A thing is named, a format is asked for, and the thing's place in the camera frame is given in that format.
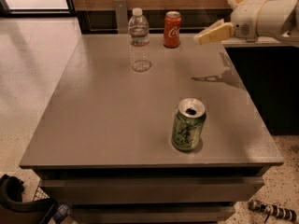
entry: silver can top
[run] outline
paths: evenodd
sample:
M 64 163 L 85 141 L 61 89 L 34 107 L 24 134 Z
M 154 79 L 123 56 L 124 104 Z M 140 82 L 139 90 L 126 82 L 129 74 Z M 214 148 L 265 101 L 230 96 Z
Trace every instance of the silver can top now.
M 178 11 L 168 11 L 166 13 L 166 16 L 168 18 L 175 19 L 175 18 L 179 18 L 180 17 L 180 13 Z
M 206 112 L 204 104 L 193 98 L 181 100 L 178 103 L 178 110 L 183 116 L 192 119 L 200 118 Z

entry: gray tabletop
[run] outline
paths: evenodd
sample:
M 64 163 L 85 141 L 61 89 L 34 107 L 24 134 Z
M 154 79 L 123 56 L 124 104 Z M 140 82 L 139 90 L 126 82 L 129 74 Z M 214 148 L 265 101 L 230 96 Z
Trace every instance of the gray tabletop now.
M 22 168 L 281 164 L 283 159 L 221 43 L 176 49 L 150 35 L 152 67 L 129 63 L 127 35 L 83 36 L 21 160 Z M 196 150 L 171 144 L 184 98 L 206 106 Z

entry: green can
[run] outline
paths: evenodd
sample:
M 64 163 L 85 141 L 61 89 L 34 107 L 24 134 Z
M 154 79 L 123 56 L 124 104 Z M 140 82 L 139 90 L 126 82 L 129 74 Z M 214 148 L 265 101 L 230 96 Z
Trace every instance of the green can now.
M 172 144 L 180 151 L 192 151 L 199 142 L 206 120 L 206 109 L 199 100 L 180 101 L 175 111 Z

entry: drawer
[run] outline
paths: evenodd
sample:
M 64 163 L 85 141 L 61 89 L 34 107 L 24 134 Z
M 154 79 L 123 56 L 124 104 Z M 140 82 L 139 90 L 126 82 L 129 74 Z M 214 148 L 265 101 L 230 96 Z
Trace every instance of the drawer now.
M 69 205 L 238 202 L 247 201 L 262 186 L 260 177 L 122 177 L 41 183 L 50 197 Z
M 217 223 L 235 212 L 232 206 L 139 206 L 123 208 L 72 209 L 79 223 Z

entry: white floor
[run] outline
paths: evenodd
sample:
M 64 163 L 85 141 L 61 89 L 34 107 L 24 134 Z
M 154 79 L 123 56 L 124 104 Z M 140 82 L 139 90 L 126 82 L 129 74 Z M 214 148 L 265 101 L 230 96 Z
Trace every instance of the white floor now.
M 23 180 L 23 200 L 32 201 L 39 178 L 19 162 L 81 33 L 75 18 L 0 18 L 0 176 Z M 263 177 L 252 199 L 297 211 L 299 215 L 299 136 L 274 136 L 285 158 Z M 237 203 L 221 224 L 262 224 L 266 215 Z M 76 223 L 68 218 L 64 223 Z M 270 217 L 269 224 L 290 223 Z

